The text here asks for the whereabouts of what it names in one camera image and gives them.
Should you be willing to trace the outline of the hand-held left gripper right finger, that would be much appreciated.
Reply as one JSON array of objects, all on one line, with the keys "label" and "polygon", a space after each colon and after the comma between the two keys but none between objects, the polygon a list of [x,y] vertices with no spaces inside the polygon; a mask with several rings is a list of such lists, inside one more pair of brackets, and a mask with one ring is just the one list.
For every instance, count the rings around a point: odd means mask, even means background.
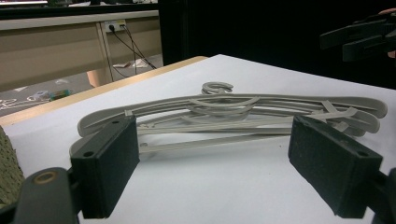
[{"label": "hand-held left gripper right finger", "polygon": [[320,120],[296,116],[288,157],[335,215],[364,217],[368,181],[379,171],[381,155]]}]

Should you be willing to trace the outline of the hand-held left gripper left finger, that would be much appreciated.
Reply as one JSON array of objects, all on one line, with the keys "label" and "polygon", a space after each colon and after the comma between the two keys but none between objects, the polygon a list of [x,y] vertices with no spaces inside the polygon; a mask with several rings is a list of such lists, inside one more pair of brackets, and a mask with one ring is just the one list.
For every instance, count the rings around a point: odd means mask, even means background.
[{"label": "hand-held left gripper left finger", "polygon": [[85,218],[108,218],[139,160],[135,116],[110,121],[71,156]]}]

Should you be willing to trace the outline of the grey plastic clothes hanger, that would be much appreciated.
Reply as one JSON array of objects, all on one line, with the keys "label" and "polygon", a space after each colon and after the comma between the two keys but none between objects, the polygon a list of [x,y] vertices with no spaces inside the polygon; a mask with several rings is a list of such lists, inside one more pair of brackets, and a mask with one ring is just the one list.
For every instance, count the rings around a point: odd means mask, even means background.
[{"label": "grey plastic clothes hanger", "polygon": [[376,133],[379,130],[379,119],[355,107],[345,111],[333,108],[325,112],[323,109],[311,114],[299,114],[292,111],[276,111],[274,115],[269,110],[253,109],[241,115],[232,114],[228,117],[216,117],[204,114],[173,114],[161,118],[146,120],[138,125],[140,134],[155,133],[264,133],[288,134],[296,116],[324,121],[342,132],[352,128],[361,136],[365,132]]},{"label": "grey plastic clothes hanger", "polygon": [[[335,130],[352,136],[363,136],[371,129],[369,115],[350,107],[342,112],[317,113],[306,115],[307,118],[323,121]],[[295,115],[286,117],[268,117],[264,119],[222,121],[219,123],[206,122],[183,115],[169,115],[153,120],[146,120],[136,125],[137,135],[166,134],[166,133],[232,133],[233,136],[201,139],[187,142],[176,142],[165,145],[149,146],[141,143],[140,152],[156,152],[176,150],[187,147],[204,147],[222,145],[233,142],[253,141],[261,138],[276,137],[291,134],[291,127]]]},{"label": "grey plastic clothes hanger", "polygon": [[241,115],[253,109],[269,110],[272,115],[276,111],[311,114],[321,109],[325,112],[331,111],[333,108],[345,111],[348,107],[355,107],[378,119],[384,118],[388,113],[386,103],[367,97],[233,93],[232,88],[233,86],[228,83],[207,82],[203,85],[200,95],[181,96],[99,110],[78,122],[78,133],[81,136],[88,136],[102,130],[110,121],[129,116],[137,118],[147,116],[147,120],[184,113],[228,117],[232,114]]}]

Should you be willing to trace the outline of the green woven basket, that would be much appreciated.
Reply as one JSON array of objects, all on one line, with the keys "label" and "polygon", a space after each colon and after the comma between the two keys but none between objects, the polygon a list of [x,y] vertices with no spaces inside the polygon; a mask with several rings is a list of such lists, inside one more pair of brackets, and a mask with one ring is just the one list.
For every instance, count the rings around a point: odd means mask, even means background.
[{"label": "green woven basket", "polygon": [[23,181],[16,150],[0,126],[0,208],[18,200]]}]

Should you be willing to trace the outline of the black curtain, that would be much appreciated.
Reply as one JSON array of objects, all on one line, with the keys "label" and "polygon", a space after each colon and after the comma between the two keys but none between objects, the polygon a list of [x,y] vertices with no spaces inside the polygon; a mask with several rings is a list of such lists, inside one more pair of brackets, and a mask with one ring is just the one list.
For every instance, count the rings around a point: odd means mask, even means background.
[{"label": "black curtain", "polygon": [[396,0],[158,0],[168,63],[225,54],[396,90],[386,54],[346,63],[319,36],[396,7]]}]

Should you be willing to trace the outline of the white table cover sheet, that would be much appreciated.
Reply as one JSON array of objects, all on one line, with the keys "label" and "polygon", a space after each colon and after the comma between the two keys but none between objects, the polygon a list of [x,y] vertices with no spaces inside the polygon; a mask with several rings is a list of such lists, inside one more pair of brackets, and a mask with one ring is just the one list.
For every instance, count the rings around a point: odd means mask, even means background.
[{"label": "white table cover sheet", "polygon": [[[364,96],[388,105],[362,142],[396,167],[396,91],[229,56],[196,57],[0,117],[26,175],[68,167],[78,121],[91,112],[195,95],[208,81],[240,93]],[[109,218],[81,224],[370,224],[337,217],[288,159],[288,138],[145,154]]]}]

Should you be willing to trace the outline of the beige desk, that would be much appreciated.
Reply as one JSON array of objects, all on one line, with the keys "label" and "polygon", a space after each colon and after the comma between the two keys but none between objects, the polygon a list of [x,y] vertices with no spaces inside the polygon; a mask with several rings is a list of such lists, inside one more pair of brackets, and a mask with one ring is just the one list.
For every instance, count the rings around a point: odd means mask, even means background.
[{"label": "beige desk", "polygon": [[[107,33],[105,22],[126,20]],[[133,40],[146,57],[162,52],[157,10],[0,21],[0,91],[86,72],[90,83],[114,80],[111,66],[133,58]]]}]

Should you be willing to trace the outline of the white wall power outlet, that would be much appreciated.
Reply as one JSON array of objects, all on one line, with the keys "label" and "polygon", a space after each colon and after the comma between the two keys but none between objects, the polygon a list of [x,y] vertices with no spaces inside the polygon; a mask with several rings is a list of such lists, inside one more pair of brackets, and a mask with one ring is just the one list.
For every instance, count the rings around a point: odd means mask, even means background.
[{"label": "white wall power outlet", "polygon": [[114,20],[105,22],[105,31],[107,33],[123,31],[126,28],[126,20]]}]

